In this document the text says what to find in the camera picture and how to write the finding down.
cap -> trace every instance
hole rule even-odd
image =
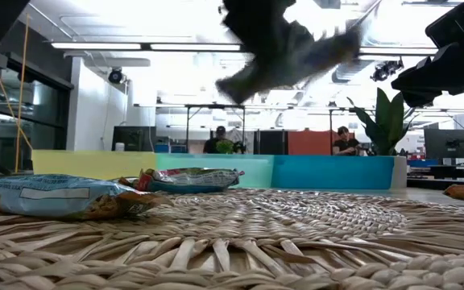
[[[225,127],[219,126],[218,128],[216,128],[216,134],[225,134],[225,133],[226,133]]]

camera rig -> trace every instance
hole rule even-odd
[[[434,58],[424,58],[391,83],[411,107],[429,104],[443,91],[464,93],[464,2],[428,25],[425,34],[438,48]]]

floor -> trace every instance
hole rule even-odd
[[[443,195],[440,190],[421,189],[421,188],[406,188],[396,190],[342,190],[344,193],[371,195],[379,197],[395,197],[421,202],[436,202],[443,205],[461,205],[464,206],[464,201],[455,200]]]

person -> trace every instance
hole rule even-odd
[[[355,156],[357,155],[359,148],[359,141],[355,138],[350,138],[350,132],[345,126],[340,126],[338,128],[339,140],[334,142],[332,146],[332,152],[334,155],[347,155]]]
[[[219,143],[227,142],[227,141],[233,145],[233,143],[226,138],[225,127],[219,126],[218,128],[216,128],[216,137],[205,141],[205,145],[203,146],[203,152],[207,154],[229,153],[229,152],[221,152],[220,148],[218,148]]]

colorful low wall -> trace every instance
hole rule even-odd
[[[35,174],[98,179],[137,176],[141,168],[228,168],[245,172],[241,187],[390,189],[405,187],[405,160],[327,155],[193,155],[150,152],[34,150]]]

